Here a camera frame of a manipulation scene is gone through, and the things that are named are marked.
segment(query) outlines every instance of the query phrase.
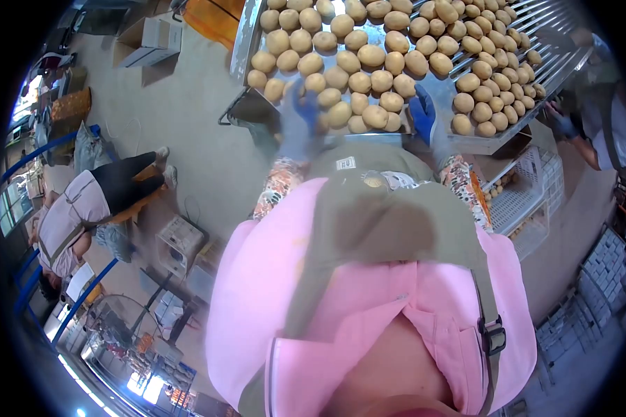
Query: worker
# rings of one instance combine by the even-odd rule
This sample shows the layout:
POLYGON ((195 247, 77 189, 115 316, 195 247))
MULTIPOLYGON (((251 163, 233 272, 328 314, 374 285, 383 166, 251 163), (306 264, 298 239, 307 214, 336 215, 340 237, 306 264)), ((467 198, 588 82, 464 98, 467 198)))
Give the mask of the worker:
POLYGON ((219 265, 211 383, 245 417, 506 405, 537 357, 519 260, 492 232, 468 164, 432 136, 431 98, 417 85, 409 110, 438 175, 384 144, 311 154, 316 97, 300 103, 300 87, 284 97, 283 142, 254 218, 219 265))
POLYGON ((129 209, 163 184, 175 189, 176 168, 168 165, 164 174, 142 181, 133 177, 150 164, 166 161, 169 148, 108 163, 82 171, 62 194, 50 191, 44 205, 33 217, 30 244, 39 245, 42 295, 51 301, 61 292, 67 278, 91 246, 95 226, 129 209))
POLYGON ((546 103, 548 124, 594 170, 622 171, 626 167, 626 83, 619 78, 609 46, 586 28, 568 35, 546 27, 536 35, 543 44, 551 46, 553 54, 572 53, 580 47, 593 48, 600 61, 594 64, 593 82, 589 73, 583 73, 587 79, 575 88, 572 94, 575 103, 568 109, 555 101, 546 103))

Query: shoe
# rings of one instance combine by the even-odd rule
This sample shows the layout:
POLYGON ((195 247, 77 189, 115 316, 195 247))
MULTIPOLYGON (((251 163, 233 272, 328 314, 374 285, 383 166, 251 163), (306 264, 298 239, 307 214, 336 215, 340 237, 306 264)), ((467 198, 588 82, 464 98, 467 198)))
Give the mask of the shoe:
POLYGON ((167 165, 163 176, 165 177, 165 183, 167 184, 167 187, 171 189, 176 189, 176 187, 179 185, 176 167, 173 165, 167 165))

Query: potato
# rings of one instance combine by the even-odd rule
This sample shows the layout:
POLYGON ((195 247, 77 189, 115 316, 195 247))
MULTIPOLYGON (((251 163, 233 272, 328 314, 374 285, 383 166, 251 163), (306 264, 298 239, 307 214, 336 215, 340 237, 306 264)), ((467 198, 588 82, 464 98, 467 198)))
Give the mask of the potato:
POLYGON ((474 19, 480 15, 480 9, 476 5, 467 5, 466 6, 466 15, 471 19, 474 19))
POLYGON ((543 62, 540 54, 538 54, 538 51, 536 51, 535 49, 526 52, 526 59, 528 59, 532 65, 538 65, 543 62))
POLYGON ((473 130, 473 126, 471 125, 471 121, 468 120, 468 116, 466 114, 455 114, 452 118, 452 129, 457 132, 459 135, 470 135, 471 130, 473 130))
POLYGON ((288 0, 288 9, 302 11, 313 5, 313 0, 288 0))
POLYGON ((287 4, 288 0, 267 0, 267 6, 270 9, 276 11, 276 9, 282 9, 287 4))
POLYGON ((358 93, 368 93, 371 90, 371 78, 362 72, 356 72, 348 79, 351 90, 358 93))
POLYGON ((544 99, 547 96, 547 92, 546 92, 545 88, 542 85, 536 83, 536 84, 533 85, 533 89, 535 90, 536 98, 544 99))
POLYGON ((441 54, 452 56, 459 51, 459 44, 453 38, 444 35, 439 38, 437 51, 441 54))
POLYGON ((281 71, 294 71, 299 63, 299 54, 293 49, 288 49, 283 54, 278 55, 275 65, 281 71))
POLYGON ((318 94, 318 104, 323 107, 332 107, 341 101, 341 92, 336 88, 327 88, 318 94))
POLYGON ((433 54, 431 54, 431 56, 429 57, 429 63, 431 64, 431 67, 434 69, 434 71, 436 71, 440 75, 450 74, 450 71, 452 71, 453 68, 450 58, 448 58, 446 55, 441 54, 440 52, 434 52, 433 54))
POLYGON ((491 39, 491 41, 494 43, 494 46, 496 46, 497 48, 502 48, 505 45, 505 36, 501 35, 501 33, 492 30, 489 31, 487 37, 491 39))
POLYGON ((265 32, 274 31, 280 27, 278 23, 278 10, 266 10, 259 16, 259 26, 265 32))
POLYGON ((535 88, 533 88, 530 85, 525 85, 525 86, 522 87, 522 89, 524 90, 524 95, 525 96, 529 96, 532 99, 535 98, 535 88))
POLYGON ((269 32, 266 40, 267 50, 274 56, 283 54, 290 48, 290 36, 283 29, 269 32))
POLYGON ((352 108, 345 101, 340 101, 332 106, 327 112, 329 126, 334 129, 342 128, 352 116, 352 108))
POLYGON ((385 49, 391 49, 392 51, 401 52, 405 54, 410 48, 410 43, 403 34, 399 31, 389 31, 385 34, 385 49))
POLYGON ((494 24, 494 21, 496 20, 496 16, 494 16, 494 13, 489 10, 484 10, 480 12, 480 16, 487 19, 492 25, 494 24))
POLYGON ((508 57, 508 67, 517 71, 517 69, 519 68, 519 61, 517 60, 517 55, 513 54, 512 52, 506 52, 505 56, 508 57))
POLYGON ((304 29, 297 29, 290 35, 290 46, 297 52, 307 52, 311 49, 311 45, 311 34, 304 29))
POLYGON ((473 20, 482 29, 485 35, 491 31, 491 22, 482 16, 478 16, 473 20))
POLYGON ((433 36, 430 35, 419 38, 419 40, 415 44, 415 50, 419 51, 422 55, 426 57, 433 54, 436 51, 437 47, 438 43, 436 42, 436 39, 434 39, 433 36))
POLYGON ((482 123, 478 123, 475 131, 478 136, 483 136, 484 138, 491 138, 496 134, 496 127, 492 124, 491 121, 485 121, 482 123))
POLYGON ((503 113, 492 114, 490 121, 496 128, 496 131, 504 131, 508 127, 508 117, 503 113))
POLYGON ((501 97, 490 98, 488 104, 489 108, 491 108, 491 111, 493 111, 494 113, 503 110, 503 106, 505 105, 505 103, 503 103, 503 100, 501 100, 501 97))
POLYGON ((378 104, 388 112, 399 113, 403 108, 403 97, 397 93, 387 91, 380 95, 378 104))
POLYGON ((471 65, 471 70, 479 79, 488 79, 491 77, 491 65, 484 61, 475 61, 471 65))
POLYGON ((501 100, 503 100, 503 104, 505 105, 510 105, 515 102, 515 95, 510 91, 501 91, 501 95, 499 95, 499 97, 501 97, 501 100))
POLYGON ((496 59, 496 63, 498 64, 498 68, 506 68, 508 66, 508 55, 502 49, 497 49, 493 54, 494 59, 496 59))
POLYGON ((429 35, 441 36, 445 32, 445 22, 440 19, 432 19, 429 22, 429 35))
POLYGON ((498 97, 501 94, 501 89, 499 88, 499 85, 496 84, 491 79, 485 79, 480 84, 484 85, 484 87, 489 87, 489 89, 491 90, 491 95, 494 96, 494 97, 498 97))
POLYGON ((385 70, 395 77, 403 72, 405 66, 406 61, 401 52, 392 51, 385 57, 385 70))
POLYGON ((524 90, 519 84, 513 83, 510 86, 510 92, 513 94, 513 96, 515 96, 515 99, 517 100, 521 100, 522 97, 524 97, 524 90))
POLYGON ((250 59, 250 64, 254 69, 267 73, 274 69, 275 57, 268 52, 257 51, 250 59))
POLYGON ((364 124, 376 129, 383 129, 387 125, 388 118, 387 111, 379 105, 369 105, 362 112, 364 124))
POLYGON ((524 116, 524 113, 526 112, 526 107, 524 107, 524 103, 522 101, 515 100, 511 105, 513 106, 513 109, 515 109, 515 112, 519 117, 524 116))
POLYGON ((501 91, 508 91, 510 87, 512 86, 512 83, 510 82, 508 77, 506 77, 505 75, 501 73, 493 73, 491 76, 491 80, 494 81, 496 85, 499 86, 501 91))
POLYGON ((367 17, 367 8, 359 0, 346 0, 346 14, 360 22, 367 17))
POLYGON ((491 107, 489 104, 480 102, 475 104, 471 114, 473 115, 473 119, 475 119, 475 121, 482 123, 491 119, 491 113, 491 107))
POLYGON ((436 14, 440 20, 444 21, 448 25, 459 19, 459 13, 457 13, 455 8, 446 1, 436 2, 436 14))
POLYGON ((364 124, 364 120, 361 115, 351 116, 348 120, 348 130, 351 133, 366 133, 370 128, 364 124))
POLYGON ((339 51, 336 54, 336 64, 349 74, 359 71, 362 67, 357 55, 350 51, 339 51))
POLYGON ((309 7, 299 13, 299 23, 303 29, 309 32, 317 32, 322 29, 322 18, 316 9, 309 7))
POLYGON ((436 13, 436 2, 425 2, 422 7, 420 7, 420 16, 424 17, 428 21, 436 19, 438 17, 438 13, 436 13))
POLYGON ((519 38, 521 40, 519 42, 519 46, 523 47, 524 49, 528 49, 531 47, 531 39, 526 33, 519 32, 519 38))
POLYGON ((484 36, 482 28, 479 27, 476 22, 467 21, 464 22, 464 26, 466 27, 466 33, 468 34, 468 36, 476 39, 480 39, 484 36))
POLYGON ((374 19, 382 19, 385 15, 392 11, 392 4, 389 1, 380 0, 374 1, 373 3, 369 3, 367 5, 367 13, 370 17, 374 19))
POLYGON ((387 29, 400 31, 406 29, 410 24, 410 16, 402 11, 394 11, 387 13, 384 18, 384 24, 387 29))
POLYGON ((363 30, 354 29, 346 35, 344 42, 346 44, 346 49, 357 50, 368 43, 368 34, 363 30))
POLYGON ((313 45, 320 51, 330 51, 336 49, 336 35, 331 32, 317 32, 313 35, 313 45))
POLYGON ((394 76, 388 71, 379 69, 371 73, 371 88, 376 93, 382 93, 392 88, 394 76))
POLYGON ((283 96, 285 83, 282 79, 272 78, 264 86, 264 98, 269 101, 278 101, 283 96))
POLYGON ((413 38, 421 38, 429 32, 429 21, 424 17, 416 17, 410 22, 408 33, 413 38))
POLYGON ((468 93, 457 94, 452 102, 455 105, 455 109, 459 110, 461 113, 472 112, 475 107, 475 101, 468 93))
POLYGON ((415 80, 406 74, 399 74, 394 78, 394 89, 405 99, 415 96, 415 80))
POLYGON ((517 123, 519 119, 519 117, 517 116, 517 112, 515 112, 515 109, 513 109, 513 106, 511 105, 507 105, 503 107, 503 110, 501 113, 505 114, 505 117, 508 118, 508 123, 510 123, 511 125, 514 125, 515 123, 517 123))
POLYGON ((496 46, 491 39, 486 36, 480 38, 480 45, 482 45, 482 50, 488 54, 494 54, 496 52, 496 46))
POLYGON ((457 89, 463 93, 470 93, 480 87, 480 79, 474 73, 464 74, 457 79, 457 89))
POLYGON ((484 87, 484 85, 476 88, 473 92, 473 98, 476 102, 481 101, 483 103, 489 103, 489 100, 491 100, 492 97, 493 95, 491 89, 489 87, 484 87))
POLYGON ((267 85, 267 76, 262 71, 251 69, 246 81, 250 87, 262 89, 267 85))
POLYGON ((519 100, 522 102, 522 104, 524 104, 524 107, 526 107, 527 109, 533 109, 533 106, 535 106, 535 102, 533 101, 533 99, 529 96, 524 96, 522 97, 521 100, 519 100))
POLYGON ((502 21, 497 19, 491 24, 491 26, 496 32, 501 33, 501 35, 505 36, 505 25, 502 21))
POLYGON ((397 131, 401 129, 401 117, 396 113, 387 112, 387 124, 383 129, 386 131, 397 131))
POLYGON ((456 41, 459 41, 466 35, 466 26, 464 22, 458 20, 447 26, 447 34, 456 41))
POLYGON ((352 112, 357 115, 362 115, 364 109, 368 107, 368 97, 366 94, 353 93, 351 94, 351 108, 352 112))
POLYGON ((297 69, 302 77, 308 77, 322 68, 322 58, 315 52, 304 55, 297 64, 297 69))
POLYGON ((318 0, 315 3, 315 8, 321 16, 329 17, 336 14, 336 9, 331 0, 318 0))
POLYGON ((345 38, 354 28, 354 20, 348 15, 338 15, 332 19, 329 28, 337 38, 345 38))

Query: plastic crate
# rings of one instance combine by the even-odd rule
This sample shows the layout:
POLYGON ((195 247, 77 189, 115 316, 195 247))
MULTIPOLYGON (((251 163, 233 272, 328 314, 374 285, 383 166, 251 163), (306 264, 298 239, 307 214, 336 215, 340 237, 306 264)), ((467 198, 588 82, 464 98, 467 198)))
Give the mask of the plastic crate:
MULTIPOLYGON (((549 235, 549 210, 547 202, 542 202, 533 212, 526 215, 533 217, 533 220, 524 223, 524 229, 513 239, 515 251, 521 262, 526 256, 536 250, 549 235)), ((510 234, 519 224, 510 230, 510 234)))
POLYGON ((557 154, 538 148, 540 163, 543 167, 545 184, 545 201, 552 215, 561 205, 563 199, 563 164, 557 154))
POLYGON ((490 213, 494 232, 506 236, 506 232, 515 229, 543 200, 543 177, 538 149, 530 146, 514 168, 519 180, 508 184, 502 193, 491 199, 490 213))

